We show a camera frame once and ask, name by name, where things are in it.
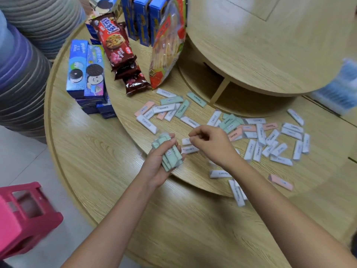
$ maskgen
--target hand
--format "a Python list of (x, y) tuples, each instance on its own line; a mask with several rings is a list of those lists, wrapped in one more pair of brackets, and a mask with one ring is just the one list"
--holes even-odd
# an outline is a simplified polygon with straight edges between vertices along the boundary
[(201, 125), (193, 129), (189, 136), (190, 142), (196, 148), (202, 150), (212, 162), (224, 169), (239, 157), (228, 135), (219, 127)]
[[(147, 181), (154, 185), (155, 188), (163, 185), (171, 172), (166, 172), (161, 162), (163, 161), (163, 155), (167, 152), (168, 149), (172, 148), (173, 145), (177, 146), (179, 152), (181, 152), (181, 146), (178, 144), (175, 134), (170, 134), (171, 140), (163, 142), (157, 149), (150, 150), (144, 164), (141, 167), (141, 170), (138, 176), (147, 179)], [(182, 160), (184, 160), (186, 154), (182, 154)]]

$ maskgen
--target transparent plastic snack bag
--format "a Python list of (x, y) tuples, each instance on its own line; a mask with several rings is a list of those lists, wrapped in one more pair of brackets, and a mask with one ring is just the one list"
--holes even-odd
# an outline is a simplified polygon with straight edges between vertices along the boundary
[(152, 89), (157, 88), (175, 65), (186, 38), (186, 0), (170, 0), (152, 47), (149, 69)]

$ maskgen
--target pink eraser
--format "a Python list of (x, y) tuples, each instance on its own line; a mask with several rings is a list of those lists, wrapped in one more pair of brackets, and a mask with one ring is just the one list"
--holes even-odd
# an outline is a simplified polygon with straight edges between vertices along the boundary
[(162, 113), (159, 113), (156, 118), (159, 119), (159, 120), (163, 120), (163, 118), (165, 117), (165, 115), (167, 114), (167, 112), (162, 112)]
[(267, 130), (271, 130), (271, 129), (276, 129), (278, 128), (278, 124), (277, 123), (268, 123), (268, 124), (263, 124), (263, 130), (267, 131)]
[(294, 186), (290, 183), (288, 183), (287, 181), (279, 178), (278, 176), (274, 175), (274, 174), (270, 174), (268, 177), (268, 180), (270, 180), (272, 183), (275, 183), (281, 187), (284, 187), (285, 189), (288, 189), (289, 191), (292, 191), (292, 189), (294, 188)]
[(240, 125), (242, 126), (243, 131), (257, 131), (257, 127), (255, 125)]
[(238, 128), (234, 131), (232, 131), (229, 135), (228, 135), (228, 138), (229, 140), (233, 141), (234, 139), (236, 139), (238, 136), (241, 136), (243, 134), (243, 130), (242, 128)]
[(136, 117), (138, 117), (138, 116), (140, 116), (140, 115), (143, 115), (143, 114), (145, 114), (147, 111), (149, 111), (149, 109), (150, 109), (151, 107), (153, 107), (154, 105), (155, 105), (155, 102), (154, 102), (154, 101), (148, 101), (147, 103), (145, 103), (145, 104), (142, 106), (142, 108), (140, 108), (139, 110), (137, 110), (134, 115), (135, 115)]

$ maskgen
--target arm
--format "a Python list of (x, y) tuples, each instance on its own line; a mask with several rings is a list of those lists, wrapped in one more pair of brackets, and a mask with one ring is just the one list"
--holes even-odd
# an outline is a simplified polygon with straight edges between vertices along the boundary
[(173, 145), (181, 152), (174, 134), (171, 140), (151, 150), (139, 174), (93, 232), (73, 252), (62, 268), (118, 268), (132, 232), (155, 189), (171, 172), (161, 166), (163, 154)]
[(346, 247), (238, 155), (222, 129), (202, 125), (189, 136), (194, 146), (237, 180), (293, 268), (357, 267)]

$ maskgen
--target tile floor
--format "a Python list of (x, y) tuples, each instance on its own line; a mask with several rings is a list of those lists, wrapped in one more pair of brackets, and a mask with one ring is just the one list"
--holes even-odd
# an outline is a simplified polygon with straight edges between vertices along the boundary
[[(0, 126), (0, 187), (38, 181), (64, 220), (34, 249), (5, 261), (13, 268), (59, 268), (92, 231), (57, 179), (47, 145)], [(124, 257), (120, 268), (139, 268)]]

